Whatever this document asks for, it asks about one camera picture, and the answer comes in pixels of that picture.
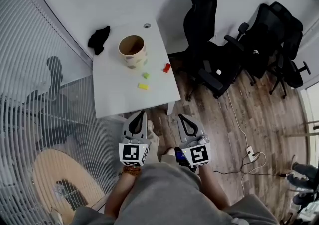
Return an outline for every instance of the black cloth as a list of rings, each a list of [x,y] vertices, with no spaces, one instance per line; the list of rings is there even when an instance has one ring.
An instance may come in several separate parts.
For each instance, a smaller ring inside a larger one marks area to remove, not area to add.
[[[105,43],[106,39],[108,39],[110,31],[110,26],[107,26],[103,29],[98,29],[89,39],[88,47],[94,48],[95,55],[99,55],[101,52],[103,52],[103,44]]]

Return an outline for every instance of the power strip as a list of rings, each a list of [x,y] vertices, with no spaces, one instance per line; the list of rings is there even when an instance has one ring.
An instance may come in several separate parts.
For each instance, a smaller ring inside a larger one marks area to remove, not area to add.
[[[251,146],[248,146],[248,148],[246,149],[246,152],[248,154],[248,158],[250,162],[254,162],[257,158],[257,155],[254,155],[254,151],[253,148]]]

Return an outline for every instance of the white table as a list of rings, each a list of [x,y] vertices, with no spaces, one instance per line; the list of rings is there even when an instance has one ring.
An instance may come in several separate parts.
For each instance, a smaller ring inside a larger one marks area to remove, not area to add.
[[[118,53],[120,41],[138,35],[144,39],[148,62],[142,69],[129,69]],[[168,103],[167,115],[172,113],[175,101],[180,100],[172,69],[163,71],[169,59],[158,25],[154,19],[111,26],[104,50],[93,58],[93,82],[96,118],[138,111]],[[148,79],[143,72],[150,74]],[[149,86],[138,88],[138,83]]]

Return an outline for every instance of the white cable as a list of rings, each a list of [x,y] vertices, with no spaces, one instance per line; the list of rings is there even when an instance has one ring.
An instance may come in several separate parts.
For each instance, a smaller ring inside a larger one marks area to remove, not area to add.
[[[253,172],[254,170],[256,170],[256,169],[258,169],[258,168],[262,168],[262,167],[265,166],[266,163],[267,163],[266,155],[265,155],[263,152],[260,152],[260,153],[262,153],[262,154],[264,155],[264,157],[265,157],[265,162],[264,162],[264,164],[263,164],[262,166],[260,166],[260,167],[256,167],[256,168],[250,170],[248,173],[246,173],[246,174],[241,178],[240,184],[241,184],[241,187],[243,187],[243,196],[242,196],[242,198],[245,196],[245,188],[244,188],[244,185],[243,185],[243,179],[244,179],[244,177],[245,177],[246,175],[250,174],[251,172]]]
[[[226,90],[226,92],[227,92],[227,96],[228,96],[229,101],[230,101],[230,106],[231,106],[231,108],[233,109],[233,112],[234,112],[234,115],[235,115],[235,119],[236,119],[237,125],[238,125],[240,131],[243,132],[243,134],[245,135],[246,145],[247,145],[247,148],[248,148],[247,136],[246,136],[245,132],[244,132],[244,131],[241,129],[241,127],[239,126],[239,123],[238,123],[238,120],[237,120],[237,116],[236,116],[234,107],[233,107],[233,105],[232,105],[232,103],[231,103],[231,100],[230,100],[230,97],[229,97],[229,94],[228,94],[228,90]]]

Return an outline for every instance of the ceramic mug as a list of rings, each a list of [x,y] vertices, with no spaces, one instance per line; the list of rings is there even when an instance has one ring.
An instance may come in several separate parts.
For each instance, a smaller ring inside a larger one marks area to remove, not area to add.
[[[119,43],[119,54],[131,69],[141,68],[148,61],[144,40],[136,35],[127,36]]]

